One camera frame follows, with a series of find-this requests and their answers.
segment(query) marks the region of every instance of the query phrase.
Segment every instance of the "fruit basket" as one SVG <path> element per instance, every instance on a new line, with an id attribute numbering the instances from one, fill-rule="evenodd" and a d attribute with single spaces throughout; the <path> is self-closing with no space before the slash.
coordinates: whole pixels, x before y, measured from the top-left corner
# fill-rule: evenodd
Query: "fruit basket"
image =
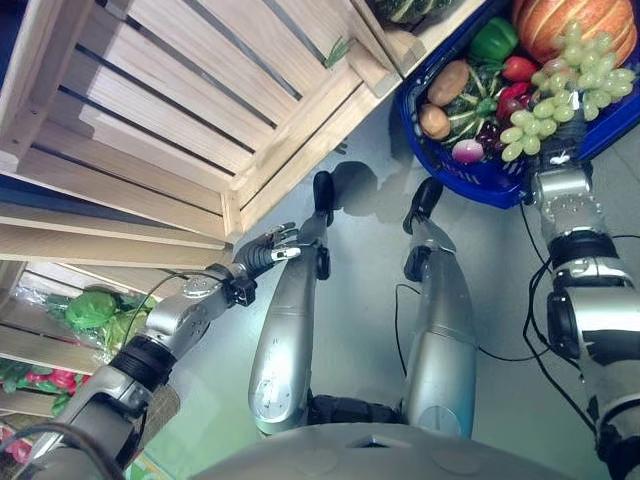
<path id="1" fill-rule="evenodd" d="M 520 203 L 525 177 L 526 157 L 510 163 L 500 156 L 484 162 L 461 164 L 453 160 L 451 150 L 428 138 L 420 127 L 420 108 L 426 102 L 432 81 L 451 61 L 460 58 L 475 35 L 495 16 L 510 18 L 511 3 L 507 0 L 486 2 L 454 34 L 452 34 L 398 91 L 403 127 L 411 147 L 420 163 L 443 184 L 456 193 L 472 200 L 507 209 Z M 634 3 L 636 25 L 640 23 L 640 8 Z M 637 68 L 640 46 L 625 62 Z M 581 158 L 591 159 L 614 143 L 640 122 L 640 88 L 635 82 L 633 92 L 621 101 L 603 110 L 588 123 L 588 135 L 583 143 Z"/>

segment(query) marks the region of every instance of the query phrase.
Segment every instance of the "green vegetable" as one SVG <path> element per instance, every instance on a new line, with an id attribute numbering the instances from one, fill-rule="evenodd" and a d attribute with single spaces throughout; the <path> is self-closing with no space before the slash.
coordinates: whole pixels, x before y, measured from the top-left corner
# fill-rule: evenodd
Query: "green vegetable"
<path id="1" fill-rule="evenodd" d="M 112 295 L 105 292 L 84 292 L 69 304 L 65 318 L 76 328 L 101 327 L 116 311 Z"/>
<path id="2" fill-rule="evenodd" d="M 469 57 L 476 62 L 502 64 L 518 46 L 518 34 L 504 18 L 494 17 L 471 40 Z"/>
<path id="3" fill-rule="evenodd" d="M 451 133 L 443 145 L 452 146 L 460 140 L 474 138 L 498 109 L 502 91 L 500 69 L 491 65 L 469 65 L 469 73 L 464 91 L 443 107 L 451 122 Z"/>

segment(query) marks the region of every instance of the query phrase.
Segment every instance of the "gray floor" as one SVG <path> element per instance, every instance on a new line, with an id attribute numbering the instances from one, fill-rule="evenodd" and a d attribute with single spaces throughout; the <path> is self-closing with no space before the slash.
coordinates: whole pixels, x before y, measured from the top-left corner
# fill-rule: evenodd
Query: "gray floor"
<path id="1" fill-rule="evenodd" d="M 347 140 L 346 155 L 332 154 L 249 234 L 286 221 L 301 222 L 312 211 L 313 174 L 349 164 L 348 194 L 340 199 L 329 231 L 333 272 L 316 295 L 312 388 L 315 393 L 354 396 L 395 404 L 403 385 L 393 337 L 394 286 L 405 281 L 402 265 L 409 238 L 401 221 L 425 170 L 414 160 L 392 102 L 385 102 Z M 596 192 L 613 233 L 640 233 L 640 128 L 595 161 Z M 540 245 L 535 211 L 527 212 Z M 526 355 L 521 329 L 526 286 L 539 266 L 517 209 L 501 211 L 449 191 L 434 219 L 457 244 L 476 313 L 480 344 L 507 356 Z M 640 274 L 640 244 L 620 240 L 632 272 Z M 185 478 L 256 441 L 247 408 L 251 362 L 270 297 L 279 278 L 274 269 L 260 279 L 258 299 L 215 322 L 206 338 L 178 365 L 172 383 L 182 410 L 148 447 L 176 478 Z M 545 318 L 550 285 L 537 302 Z M 408 351 L 417 299 L 401 293 L 400 329 Z M 546 358 L 553 374 L 584 405 L 574 371 Z M 474 438 L 536 460 L 584 480 L 608 478 L 596 459 L 593 439 L 577 416 L 545 382 L 533 362 L 478 360 Z"/>

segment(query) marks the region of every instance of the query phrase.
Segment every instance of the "pumpkin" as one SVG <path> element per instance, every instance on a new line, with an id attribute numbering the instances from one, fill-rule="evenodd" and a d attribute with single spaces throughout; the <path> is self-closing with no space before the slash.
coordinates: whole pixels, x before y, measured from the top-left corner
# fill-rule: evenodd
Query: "pumpkin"
<path id="1" fill-rule="evenodd" d="M 633 16 L 632 0 L 515 0 L 512 22 L 524 48 L 540 63 L 557 56 L 554 39 L 567 23 L 577 20 L 583 41 L 598 32 L 609 32 L 614 39 L 617 65 L 622 65 L 633 52 L 638 31 Z"/>

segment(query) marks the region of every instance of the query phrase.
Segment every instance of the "green bell pepper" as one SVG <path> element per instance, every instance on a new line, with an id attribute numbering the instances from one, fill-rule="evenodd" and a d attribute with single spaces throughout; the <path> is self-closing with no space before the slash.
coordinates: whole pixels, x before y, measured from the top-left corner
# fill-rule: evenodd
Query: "green bell pepper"
<path id="1" fill-rule="evenodd" d="M 471 40 L 469 57 L 476 62 L 502 64 L 518 46 L 518 34 L 504 18 L 494 17 Z"/>

